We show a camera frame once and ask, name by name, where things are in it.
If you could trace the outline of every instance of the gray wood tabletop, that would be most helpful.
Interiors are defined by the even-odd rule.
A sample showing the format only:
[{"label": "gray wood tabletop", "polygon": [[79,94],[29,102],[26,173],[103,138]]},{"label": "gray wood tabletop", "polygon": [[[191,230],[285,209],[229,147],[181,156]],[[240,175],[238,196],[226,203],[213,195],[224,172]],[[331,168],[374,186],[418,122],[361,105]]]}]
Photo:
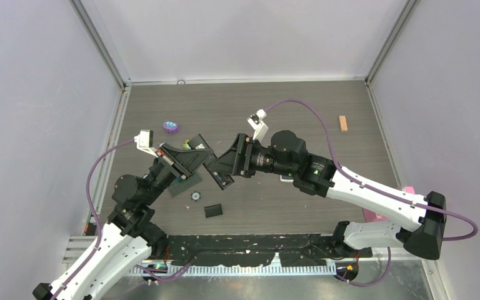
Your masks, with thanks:
[{"label": "gray wood tabletop", "polygon": [[[154,143],[182,148],[185,139],[202,134],[220,156],[237,133],[252,134],[248,116],[278,100],[308,102],[331,129],[339,162],[377,182],[395,187],[393,170],[372,104],[362,81],[264,82],[235,84],[185,84],[134,86],[131,89],[119,142],[132,139],[141,129],[154,131]],[[345,115],[348,132],[339,131],[338,116]],[[164,121],[179,124],[177,134],[166,134]],[[282,104],[265,119],[269,126],[263,145],[283,129],[306,141],[310,153],[330,158],[324,131],[315,116],[296,103]],[[101,211],[102,223],[113,210],[114,182],[123,174],[142,176],[153,157],[134,146],[116,151]],[[164,192],[151,206],[152,222],[168,234],[276,234],[332,233],[339,221],[363,222],[360,207],[335,199],[309,196],[277,175],[258,172],[251,179],[235,177],[221,191],[207,171],[203,181],[171,197]],[[201,192],[193,202],[190,193]],[[222,204],[223,215],[206,219],[204,206]]]}]

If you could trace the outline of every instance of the pink box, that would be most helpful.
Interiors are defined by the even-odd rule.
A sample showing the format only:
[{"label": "pink box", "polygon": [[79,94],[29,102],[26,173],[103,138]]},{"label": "pink box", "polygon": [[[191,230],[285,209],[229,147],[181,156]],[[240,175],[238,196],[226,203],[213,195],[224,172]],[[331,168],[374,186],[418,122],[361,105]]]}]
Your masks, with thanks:
[{"label": "pink box", "polygon": [[[415,193],[415,190],[413,189],[412,186],[404,186],[401,190],[406,193],[411,193],[411,194]],[[386,217],[380,214],[377,214],[374,211],[370,211],[368,209],[363,209],[363,216],[365,217],[366,222],[378,222],[378,221],[387,220]]]}]

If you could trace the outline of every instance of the white wall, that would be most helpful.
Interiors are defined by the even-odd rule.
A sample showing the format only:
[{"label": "white wall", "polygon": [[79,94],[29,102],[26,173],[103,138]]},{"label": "white wall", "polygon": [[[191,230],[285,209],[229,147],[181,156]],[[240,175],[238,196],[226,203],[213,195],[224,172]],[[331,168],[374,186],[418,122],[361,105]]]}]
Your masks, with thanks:
[{"label": "white wall", "polygon": [[406,2],[91,1],[134,82],[365,78]]},{"label": "white wall", "polygon": [[[404,184],[480,227],[480,1],[420,1],[372,86]],[[450,217],[445,236],[469,228]],[[480,299],[480,232],[441,264],[453,299]]]},{"label": "white wall", "polygon": [[0,0],[0,299],[59,275],[119,95],[67,0]]}]

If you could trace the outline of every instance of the purple round container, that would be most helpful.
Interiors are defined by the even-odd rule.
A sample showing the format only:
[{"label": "purple round container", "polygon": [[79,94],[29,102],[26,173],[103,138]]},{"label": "purple round container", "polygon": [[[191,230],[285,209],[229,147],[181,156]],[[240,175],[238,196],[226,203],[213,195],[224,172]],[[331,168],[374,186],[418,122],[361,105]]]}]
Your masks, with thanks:
[{"label": "purple round container", "polygon": [[179,127],[176,122],[172,121],[166,121],[162,124],[162,128],[166,131],[168,134],[176,134],[179,132]]}]

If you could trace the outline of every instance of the wooden block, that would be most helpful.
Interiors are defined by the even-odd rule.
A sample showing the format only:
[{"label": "wooden block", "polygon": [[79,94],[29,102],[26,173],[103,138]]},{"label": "wooden block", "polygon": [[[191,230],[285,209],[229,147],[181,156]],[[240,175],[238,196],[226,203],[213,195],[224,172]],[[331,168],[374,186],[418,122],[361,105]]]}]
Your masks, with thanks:
[{"label": "wooden block", "polygon": [[339,128],[342,133],[349,131],[347,127],[347,118],[345,116],[339,116]]}]

